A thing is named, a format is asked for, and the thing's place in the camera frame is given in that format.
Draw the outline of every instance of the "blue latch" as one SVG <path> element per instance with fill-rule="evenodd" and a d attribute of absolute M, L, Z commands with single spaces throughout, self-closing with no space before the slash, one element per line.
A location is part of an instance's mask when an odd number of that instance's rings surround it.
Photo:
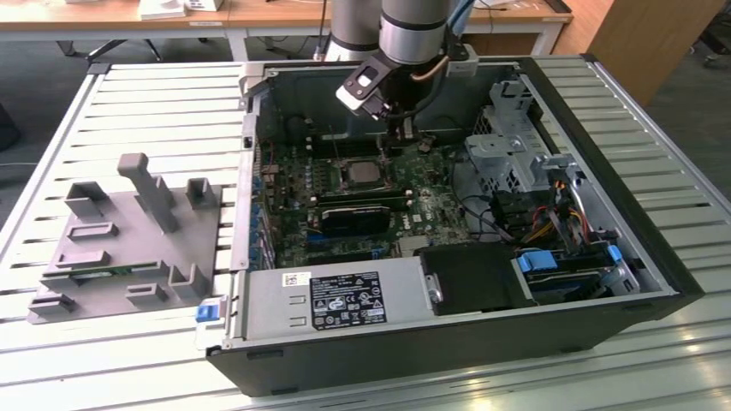
<path fill-rule="evenodd" d="M 617 263 L 621 261 L 621 251 L 619 251 L 617 246 L 608 246 L 607 247 L 608 256 L 612 258 L 612 260 Z"/>
<path fill-rule="evenodd" d="M 369 259 L 380 259 L 380 255 L 385 252 L 383 248 L 373 248 L 369 250 Z"/>
<path fill-rule="evenodd" d="M 197 306 L 195 310 L 195 322 L 204 323 L 208 321 L 217 321 L 220 319 L 219 304 Z"/>
<path fill-rule="evenodd" d="M 549 251 L 528 251 L 517 258 L 517 265 L 523 272 L 559 268 Z"/>

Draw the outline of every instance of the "warning label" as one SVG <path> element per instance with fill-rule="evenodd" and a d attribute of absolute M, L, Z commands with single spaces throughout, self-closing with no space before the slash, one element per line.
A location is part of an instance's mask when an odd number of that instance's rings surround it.
<path fill-rule="evenodd" d="M 321 330 L 385 322 L 377 272 L 309 279 L 312 327 Z"/>

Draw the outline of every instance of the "white label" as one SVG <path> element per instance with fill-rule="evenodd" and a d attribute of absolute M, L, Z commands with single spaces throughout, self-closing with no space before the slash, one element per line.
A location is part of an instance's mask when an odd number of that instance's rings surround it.
<path fill-rule="evenodd" d="M 209 26 L 223 26 L 221 21 L 191 21 L 192 27 L 209 27 Z"/>
<path fill-rule="evenodd" d="M 295 287 L 297 285 L 308 285 L 309 277 L 312 273 L 305 272 L 285 272 L 281 274 L 281 286 L 283 287 Z"/>

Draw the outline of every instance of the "metal slotted table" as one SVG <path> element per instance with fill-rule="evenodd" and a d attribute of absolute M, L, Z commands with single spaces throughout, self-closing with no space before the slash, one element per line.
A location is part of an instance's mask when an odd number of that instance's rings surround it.
<path fill-rule="evenodd" d="M 536 61 L 708 293 L 702 300 L 589 351 L 257 400 L 203 358 L 192 308 L 28 324 L 68 215 L 60 198 L 88 179 L 108 192 L 129 190 L 115 174 L 124 152 L 149 156 L 149 171 L 169 187 L 203 176 L 224 185 L 215 294 L 231 286 L 240 63 L 113 66 L 87 76 L 0 234 L 0 403 L 53 410 L 728 410 L 728 202 L 597 63 Z"/>

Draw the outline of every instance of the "gray floor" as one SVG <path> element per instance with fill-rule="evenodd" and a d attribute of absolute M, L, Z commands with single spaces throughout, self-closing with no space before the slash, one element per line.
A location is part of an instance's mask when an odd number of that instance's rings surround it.
<path fill-rule="evenodd" d="M 303 40 L 287 39 L 277 45 L 296 50 Z M 100 44 L 77 42 L 76 49 L 85 53 Z M 169 63 L 231 60 L 224 39 L 211 39 L 207 44 L 195 39 L 156 40 L 155 44 Z M 312 55 L 315 45 L 311 39 L 303 56 Z M 253 59 L 281 58 L 265 51 L 255 39 L 249 46 Z M 704 54 L 699 50 L 686 57 L 647 110 L 720 191 L 731 196 L 726 166 L 731 158 L 731 63 L 704 68 Z M 144 43 L 132 41 L 99 61 L 152 63 L 155 59 Z M 64 57 L 51 42 L 0 43 L 0 101 L 24 133 L 23 141 L 0 152 L 0 164 L 40 159 L 85 69 L 83 58 Z M 32 166 L 0 167 L 0 226 L 32 171 Z"/>

